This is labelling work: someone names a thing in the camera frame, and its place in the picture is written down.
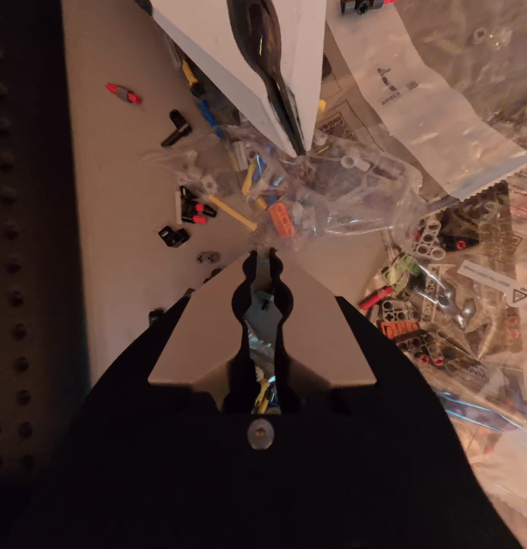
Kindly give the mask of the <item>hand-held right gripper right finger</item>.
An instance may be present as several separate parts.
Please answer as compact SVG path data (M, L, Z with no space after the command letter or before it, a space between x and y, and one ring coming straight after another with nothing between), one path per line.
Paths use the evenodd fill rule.
M281 314L274 345L282 413L336 389L371 387L377 379L336 296L297 263L269 250L274 305Z

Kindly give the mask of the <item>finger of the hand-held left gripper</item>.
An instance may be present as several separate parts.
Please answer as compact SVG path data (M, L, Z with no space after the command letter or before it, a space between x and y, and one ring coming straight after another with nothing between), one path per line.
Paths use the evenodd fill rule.
M150 1L151 16L244 117L292 156L306 147L281 75L271 1Z
M323 64L325 1L259 1L258 69L266 122L254 123L287 155L312 145Z

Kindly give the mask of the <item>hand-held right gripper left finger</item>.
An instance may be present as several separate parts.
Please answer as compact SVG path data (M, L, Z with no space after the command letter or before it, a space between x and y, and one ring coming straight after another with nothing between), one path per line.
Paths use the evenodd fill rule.
M258 396L248 344L258 255L250 251L188 298L148 382L153 387L209 393L225 413L251 413Z

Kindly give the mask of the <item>small clear bag mixed parts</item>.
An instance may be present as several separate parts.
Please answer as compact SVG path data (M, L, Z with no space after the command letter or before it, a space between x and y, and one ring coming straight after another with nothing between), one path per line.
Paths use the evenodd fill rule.
M268 234L295 244L296 238L309 232L330 236L333 232L356 234L359 228L363 233L382 229L400 219L402 208L409 206L410 193L421 184L421 175L415 168L385 153L382 156L386 160L401 165L401 173L397 180L387 176L383 183L371 183L370 179L378 177L375 171L381 165L371 160L365 171L359 166L377 150L353 141L334 141L332 136L318 130L313 136L314 148L289 161L287 170L275 159L276 152L263 143L262 134L247 121L223 129L231 138L243 141L254 154L263 154L266 162L263 175L284 176L281 184L286 185L285 192L262 212L256 237ZM351 330L362 349L361 344L367 341L361 335L356 336L355 328ZM363 354L375 375L371 352Z

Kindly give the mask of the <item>red grey lego pin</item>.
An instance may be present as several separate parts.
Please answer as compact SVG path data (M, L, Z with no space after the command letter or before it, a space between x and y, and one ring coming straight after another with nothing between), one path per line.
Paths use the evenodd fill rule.
M117 84L108 82L105 85L105 88L110 93L114 94L115 96L120 98L122 101L125 101L127 103L135 104L135 105L140 106L143 102L141 97L139 97L136 93L134 93L133 91L131 91L130 89L128 89L125 86L117 85Z

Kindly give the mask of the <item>scattered loose lego pieces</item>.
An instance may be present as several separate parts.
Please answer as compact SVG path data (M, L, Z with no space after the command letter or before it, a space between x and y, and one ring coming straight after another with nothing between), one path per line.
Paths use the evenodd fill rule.
M191 237L188 226L204 226L220 213L254 232L265 205L259 198L249 201L243 185L245 176L252 183L252 168L257 165L249 161L256 155L243 141L232 141L219 125L191 139L193 128L183 114L173 109L169 117L172 133L159 150L145 156L171 177L174 188L175 228L161 229L161 240L177 249Z

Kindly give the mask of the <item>sealed bags with dark parts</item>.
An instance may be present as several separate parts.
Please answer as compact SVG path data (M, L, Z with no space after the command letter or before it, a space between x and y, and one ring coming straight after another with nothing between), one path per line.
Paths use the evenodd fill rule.
M402 249L385 233L366 318L417 367L499 393L486 398L527 419L527 190L499 182L409 238Z

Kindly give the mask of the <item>bluish clear plastic bag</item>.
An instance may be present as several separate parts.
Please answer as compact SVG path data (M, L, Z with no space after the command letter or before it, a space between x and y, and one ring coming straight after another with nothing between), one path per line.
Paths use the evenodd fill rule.
M501 517L527 546L527 419L508 401L492 402L453 377L418 365L439 397L466 458Z

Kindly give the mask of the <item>black perforated board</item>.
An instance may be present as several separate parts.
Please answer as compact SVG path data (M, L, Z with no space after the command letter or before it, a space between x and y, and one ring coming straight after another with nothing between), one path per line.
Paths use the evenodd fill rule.
M0 484L47 468L88 388L61 1L0 1Z

